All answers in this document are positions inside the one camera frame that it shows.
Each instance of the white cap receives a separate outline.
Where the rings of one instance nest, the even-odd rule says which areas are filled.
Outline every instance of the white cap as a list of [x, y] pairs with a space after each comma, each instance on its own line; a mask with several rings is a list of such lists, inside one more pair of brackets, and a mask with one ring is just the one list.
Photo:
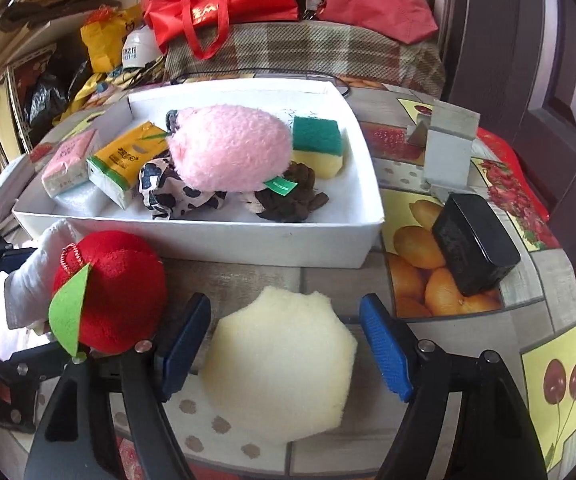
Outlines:
[[122, 49], [122, 65], [124, 68], [143, 68], [161, 56], [155, 33], [142, 25], [128, 34]]

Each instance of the open cardboard box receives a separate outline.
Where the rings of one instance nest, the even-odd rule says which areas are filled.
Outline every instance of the open cardboard box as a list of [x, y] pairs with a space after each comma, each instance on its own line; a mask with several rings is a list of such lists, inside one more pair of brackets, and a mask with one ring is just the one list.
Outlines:
[[343, 168], [315, 189], [329, 202], [301, 224], [260, 219], [228, 193], [220, 210], [197, 210], [187, 220], [153, 220], [138, 195], [126, 210], [111, 202], [97, 217], [78, 216], [49, 198], [39, 174], [13, 212], [33, 238], [53, 222], [68, 218], [81, 232], [117, 229], [142, 236], [162, 256], [186, 260], [268, 266], [359, 268], [384, 221], [379, 188], [359, 123], [328, 82], [252, 78], [197, 82], [135, 92], [91, 124], [105, 143], [151, 121], [165, 129], [172, 109], [214, 104], [260, 108], [289, 126], [297, 116], [337, 121], [344, 139]]

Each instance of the red bag handle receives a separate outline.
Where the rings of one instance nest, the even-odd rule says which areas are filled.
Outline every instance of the red bag handle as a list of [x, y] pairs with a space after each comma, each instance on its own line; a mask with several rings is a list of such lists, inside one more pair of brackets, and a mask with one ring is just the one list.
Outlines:
[[210, 59], [223, 46], [228, 39], [230, 18], [228, 14], [228, 0], [217, 2], [217, 37], [205, 50], [201, 48], [197, 33], [194, 30], [192, 5], [190, 0], [181, 1], [181, 22], [185, 38], [197, 59]]

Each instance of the pink tissue pack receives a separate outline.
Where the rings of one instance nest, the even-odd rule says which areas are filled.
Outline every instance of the pink tissue pack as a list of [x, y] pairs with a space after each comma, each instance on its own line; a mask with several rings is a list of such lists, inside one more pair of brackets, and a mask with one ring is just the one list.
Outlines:
[[97, 151], [96, 139], [96, 130], [86, 130], [62, 142], [42, 175], [44, 189], [50, 198], [88, 180], [86, 159]]

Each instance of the pink plush toy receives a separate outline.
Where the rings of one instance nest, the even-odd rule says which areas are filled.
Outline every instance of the pink plush toy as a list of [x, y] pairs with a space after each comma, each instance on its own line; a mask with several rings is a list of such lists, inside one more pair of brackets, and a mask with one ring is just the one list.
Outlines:
[[170, 155], [181, 179], [200, 191], [261, 191], [290, 164], [292, 133], [278, 118], [244, 106], [168, 112]]

